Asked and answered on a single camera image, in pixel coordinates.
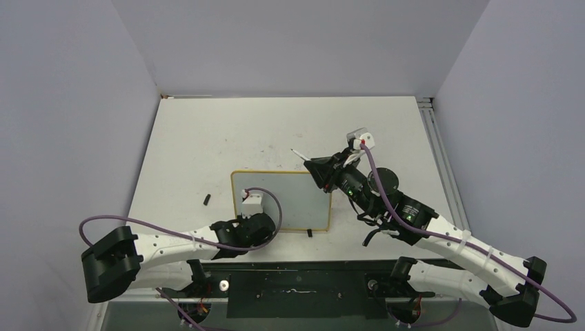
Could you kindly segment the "yellow framed small whiteboard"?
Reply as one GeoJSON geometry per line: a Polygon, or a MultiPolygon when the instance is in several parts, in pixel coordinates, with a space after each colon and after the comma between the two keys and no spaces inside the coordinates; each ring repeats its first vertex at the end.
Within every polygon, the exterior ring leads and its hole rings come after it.
{"type": "Polygon", "coordinates": [[[235,170],[230,176],[235,214],[241,216],[244,190],[263,188],[273,193],[283,212],[284,231],[329,230],[332,196],[322,192],[306,171],[235,170]]]}

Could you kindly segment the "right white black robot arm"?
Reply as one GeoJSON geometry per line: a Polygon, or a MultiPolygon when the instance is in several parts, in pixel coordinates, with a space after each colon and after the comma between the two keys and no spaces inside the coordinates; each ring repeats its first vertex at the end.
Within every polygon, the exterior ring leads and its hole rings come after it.
{"type": "Polygon", "coordinates": [[[388,168],[357,169],[363,150],[344,150],[331,157],[306,159],[317,187],[340,190],[362,209],[376,228],[372,235],[388,236],[425,249],[458,265],[439,267],[413,258],[399,259],[390,286],[399,295],[433,292],[461,297],[484,306],[499,320],[527,328],[537,316],[546,262],[538,257],[506,254],[461,230],[431,207],[399,191],[399,179],[388,168]]]}

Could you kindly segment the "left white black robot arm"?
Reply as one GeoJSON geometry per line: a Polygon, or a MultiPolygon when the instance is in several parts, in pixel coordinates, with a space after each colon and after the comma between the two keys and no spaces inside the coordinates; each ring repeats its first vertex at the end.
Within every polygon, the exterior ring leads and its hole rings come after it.
{"type": "Polygon", "coordinates": [[[217,221],[188,232],[176,232],[138,219],[124,218],[125,225],[110,231],[96,243],[84,232],[93,216],[78,227],[87,244],[81,263],[89,303],[115,299],[127,290],[169,288],[189,297],[206,287],[200,261],[233,259],[267,246],[281,229],[265,212],[249,218],[217,221]]]}

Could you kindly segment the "white whiteboard marker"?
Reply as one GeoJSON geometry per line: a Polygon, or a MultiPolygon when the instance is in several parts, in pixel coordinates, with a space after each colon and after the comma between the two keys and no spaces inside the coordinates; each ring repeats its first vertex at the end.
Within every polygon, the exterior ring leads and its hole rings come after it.
{"type": "Polygon", "coordinates": [[[306,155],[302,154],[301,152],[297,151],[296,149],[290,149],[295,155],[297,155],[303,161],[310,161],[310,158],[306,155]]]}

